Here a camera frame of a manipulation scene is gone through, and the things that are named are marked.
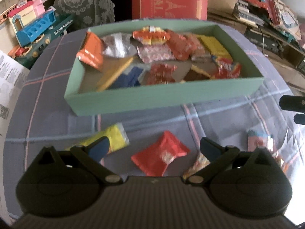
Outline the pink peach snack packet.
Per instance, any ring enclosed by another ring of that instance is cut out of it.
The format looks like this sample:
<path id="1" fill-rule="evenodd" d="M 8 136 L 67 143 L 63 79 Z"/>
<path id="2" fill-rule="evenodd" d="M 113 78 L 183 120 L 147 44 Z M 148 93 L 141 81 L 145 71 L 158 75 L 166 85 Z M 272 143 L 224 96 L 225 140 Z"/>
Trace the pink peach snack packet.
<path id="1" fill-rule="evenodd" d="M 253 152 L 258 147 L 264 147 L 268 151 L 274 151 L 274 138 L 266 133 L 254 130 L 248 131 L 248 151 Z"/>

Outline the orange brown snack bag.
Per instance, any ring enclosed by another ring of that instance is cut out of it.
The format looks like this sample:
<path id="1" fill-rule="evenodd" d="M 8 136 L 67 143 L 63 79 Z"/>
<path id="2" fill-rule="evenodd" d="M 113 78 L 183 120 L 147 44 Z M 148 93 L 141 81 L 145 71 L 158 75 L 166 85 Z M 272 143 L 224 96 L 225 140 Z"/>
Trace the orange brown snack bag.
<path id="1" fill-rule="evenodd" d="M 163 176 L 168 166 L 179 157 L 189 154 L 187 148 L 170 131 L 164 131 L 162 136 L 145 150 L 131 156 L 132 162 L 146 176 Z"/>

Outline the orange snack packet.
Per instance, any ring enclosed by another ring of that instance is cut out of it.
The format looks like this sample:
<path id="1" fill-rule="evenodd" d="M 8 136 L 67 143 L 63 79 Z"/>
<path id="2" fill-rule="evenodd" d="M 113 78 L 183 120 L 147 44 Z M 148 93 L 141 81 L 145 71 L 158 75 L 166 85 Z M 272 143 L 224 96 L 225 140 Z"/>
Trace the orange snack packet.
<path id="1" fill-rule="evenodd" d="M 92 68 L 102 72 L 104 42 L 95 33 L 87 31 L 76 57 Z"/>

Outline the dark blue snack packet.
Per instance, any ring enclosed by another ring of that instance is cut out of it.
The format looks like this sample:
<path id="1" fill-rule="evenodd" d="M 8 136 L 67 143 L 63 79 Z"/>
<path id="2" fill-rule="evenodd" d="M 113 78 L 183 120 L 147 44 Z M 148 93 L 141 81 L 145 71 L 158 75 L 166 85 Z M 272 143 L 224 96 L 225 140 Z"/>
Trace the dark blue snack packet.
<path id="1" fill-rule="evenodd" d="M 143 69 L 133 67 L 128 74 L 122 73 L 109 89 L 119 89 L 140 86 L 139 76 L 142 74 Z"/>

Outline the plaid blue bed cover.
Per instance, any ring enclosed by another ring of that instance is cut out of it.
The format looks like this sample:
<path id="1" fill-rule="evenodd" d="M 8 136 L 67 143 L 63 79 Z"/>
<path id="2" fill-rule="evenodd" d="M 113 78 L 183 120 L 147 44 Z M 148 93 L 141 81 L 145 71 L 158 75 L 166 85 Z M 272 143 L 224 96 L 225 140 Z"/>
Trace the plaid blue bed cover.
<path id="1" fill-rule="evenodd" d="M 76 116 L 64 99 L 68 78 L 85 30 L 55 39 L 31 69 L 18 98 L 4 145 L 4 195 L 8 215 L 16 220 L 22 211 L 15 196 L 25 168 L 45 146 L 60 150 L 80 142 L 106 127 L 122 123 L 130 146 L 109 154 L 108 169 L 126 177 L 141 175 L 131 156 L 155 142 L 165 130 L 175 134 L 190 149 L 186 157 L 168 167 L 169 176 L 182 175 L 195 162 L 198 144 L 206 136 L 220 145 L 247 148 L 248 131 L 271 134 L 280 156 L 288 165 L 293 197 L 286 217 L 299 224 L 304 220 L 304 127 L 294 123 L 292 112 L 279 107 L 282 95 L 291 91 L 272 63 L 239 31 L 223 27 L 245 51 L 264 76 L 250 96 L 127 113 Z"/>

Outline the yellow snack packet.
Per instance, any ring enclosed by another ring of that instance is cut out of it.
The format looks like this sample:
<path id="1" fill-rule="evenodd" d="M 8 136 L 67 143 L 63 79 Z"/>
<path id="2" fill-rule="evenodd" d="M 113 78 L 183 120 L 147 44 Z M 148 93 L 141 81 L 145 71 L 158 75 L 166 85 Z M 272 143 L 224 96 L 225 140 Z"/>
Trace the yellow snack packet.
<path id="1" fill-rule="evenodd" d="M 211 55 L 233 60 L 227 49 L 213 36 L 196 35 L 197 39 L 208 49 Z"/>

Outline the brown gold candy packet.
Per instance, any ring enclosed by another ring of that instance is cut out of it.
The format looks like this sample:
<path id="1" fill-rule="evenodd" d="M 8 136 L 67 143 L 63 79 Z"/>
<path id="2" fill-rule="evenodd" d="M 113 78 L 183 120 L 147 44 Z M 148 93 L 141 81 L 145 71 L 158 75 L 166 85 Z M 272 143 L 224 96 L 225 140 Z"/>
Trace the brown gold candy packet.
<path id="1" fill-rule="evenodd" d="M 203 80 L 209 80 L 211 78 L 211 75 L 207 72 L 205 72 L 203 69 L 192 65 L 188 73 L 185 75 L 183 80 L 185 82 L 190 81 L 203 81 Z"/>

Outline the silver purple snack bag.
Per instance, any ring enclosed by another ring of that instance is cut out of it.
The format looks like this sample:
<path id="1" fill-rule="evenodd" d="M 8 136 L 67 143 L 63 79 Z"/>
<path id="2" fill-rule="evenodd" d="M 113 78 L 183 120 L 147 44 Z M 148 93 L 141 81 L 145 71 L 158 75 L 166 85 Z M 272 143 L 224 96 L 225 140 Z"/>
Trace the silver purple snack bag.
<path id="1" fill-rule="evenodd" d="M 103 54 L 114 58 L 137 55 L 136 47 L 131 43 L 131 34 L 114 33 L 101 38 L 104 43 Z"/>

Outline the mint green cardboard box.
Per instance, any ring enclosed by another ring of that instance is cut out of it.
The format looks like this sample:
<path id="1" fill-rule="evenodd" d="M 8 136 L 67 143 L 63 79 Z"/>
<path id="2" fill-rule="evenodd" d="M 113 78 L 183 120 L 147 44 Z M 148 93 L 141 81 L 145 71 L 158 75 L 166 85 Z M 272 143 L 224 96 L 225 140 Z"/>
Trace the mint green cardboard box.
<path id="1" fill-rule="evenodd" d="M 76 58 L 64 94 L 64 99 L 76 115 L 112 114 L 245 96 L 254 93 L 263 84 L 263 74 L 247 56 L 241 44 L 229 35 L 228 28 L 212 22 L 182 19 L 132 20 L 95 26 L 88 31 L 104 36 L 119 32 L 132 33 L 148 25 L 175 32 L 189 31 L 214 36 L 228 50 L 233 60 L 241 64 L 241 76 L 237 79 L 177 82 L 98 92 L 96 83 L 102 73 L 87 67 Z"/>

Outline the yellow green snack bar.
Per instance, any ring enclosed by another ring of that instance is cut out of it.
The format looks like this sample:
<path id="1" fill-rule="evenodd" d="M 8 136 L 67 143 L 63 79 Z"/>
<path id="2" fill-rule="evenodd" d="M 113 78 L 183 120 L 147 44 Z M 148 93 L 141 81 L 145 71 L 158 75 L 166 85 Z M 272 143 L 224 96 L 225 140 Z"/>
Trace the yellow green snack bar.
<path id="1" fill-rule="evenodd" d="M 84 146 L 89 155 L 107 155 L 127 147 L 130 144 L 125 129 L 121 123 L 107 127 L 93 136 L 78 142 L 75 146 Z"/>

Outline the rainbow candy bag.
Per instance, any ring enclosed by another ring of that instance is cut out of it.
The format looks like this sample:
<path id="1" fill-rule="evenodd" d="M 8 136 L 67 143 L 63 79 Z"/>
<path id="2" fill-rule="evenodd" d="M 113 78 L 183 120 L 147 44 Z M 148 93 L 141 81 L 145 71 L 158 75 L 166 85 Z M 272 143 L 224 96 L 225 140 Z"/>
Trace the rainbow candy bag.
<path id="1" fill-rule="evenodd" d="M 218 70 L 213 75 L 214 79 L 236 79 L 241 73 L 241 64 L 228 58 L 212 56 L 212 61 L 217 65 Z"/>

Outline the orange striped snack bag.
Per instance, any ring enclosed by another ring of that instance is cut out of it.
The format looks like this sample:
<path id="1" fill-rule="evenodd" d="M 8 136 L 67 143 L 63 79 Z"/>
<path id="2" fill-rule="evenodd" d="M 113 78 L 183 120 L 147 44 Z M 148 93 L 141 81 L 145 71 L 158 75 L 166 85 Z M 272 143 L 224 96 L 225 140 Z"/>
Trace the orange striped snack bag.
<path id="1" fill-rule="evenodd" d="M 152 46 L 156 44 L 165 44 L 171 35 L 160 27 L 145 26 L 144 28 L 133 31 L 132 37 L 141 44 Z"/>

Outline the toy kitchen playset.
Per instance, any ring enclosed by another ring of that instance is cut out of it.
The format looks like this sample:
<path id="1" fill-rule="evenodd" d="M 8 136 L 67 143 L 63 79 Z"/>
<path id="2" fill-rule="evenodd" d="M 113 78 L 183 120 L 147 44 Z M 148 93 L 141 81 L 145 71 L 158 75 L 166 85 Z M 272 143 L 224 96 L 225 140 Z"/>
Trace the toy kitchen playset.
<path id="1" fill-rule="evenodd" d="M 72 15 L 59 15 L 48 0 L 1 0 L 1 51 L 31 69 L 73 23 Z"/>

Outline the pink patterned snack packet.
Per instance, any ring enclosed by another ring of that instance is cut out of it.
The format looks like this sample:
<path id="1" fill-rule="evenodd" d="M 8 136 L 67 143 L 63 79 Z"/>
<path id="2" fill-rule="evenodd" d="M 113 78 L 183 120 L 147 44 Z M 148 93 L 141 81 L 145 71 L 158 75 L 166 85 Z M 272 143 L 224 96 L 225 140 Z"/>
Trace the pink patterned snack packet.
<path id="1" fill-rule="evenodd" d="M 139 58 L 146 64 L 154 61 L 175 60 L 171 49 L 166 44 L 137 46 Z"/>

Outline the golden long snack bar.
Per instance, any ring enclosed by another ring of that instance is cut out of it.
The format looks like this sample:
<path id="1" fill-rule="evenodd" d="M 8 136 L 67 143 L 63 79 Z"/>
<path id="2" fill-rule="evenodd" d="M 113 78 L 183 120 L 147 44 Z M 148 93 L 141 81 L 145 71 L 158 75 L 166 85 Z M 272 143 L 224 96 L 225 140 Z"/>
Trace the golden long snack bar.
<path id="1" fill-rule="evenodd" d="M 133 62 L 134 57 L 113 58 L 105 57 L 102 66 L 102 76 L 96 84 L 98 92 L 109 88 L 117 78 L 128 68 Z"/>

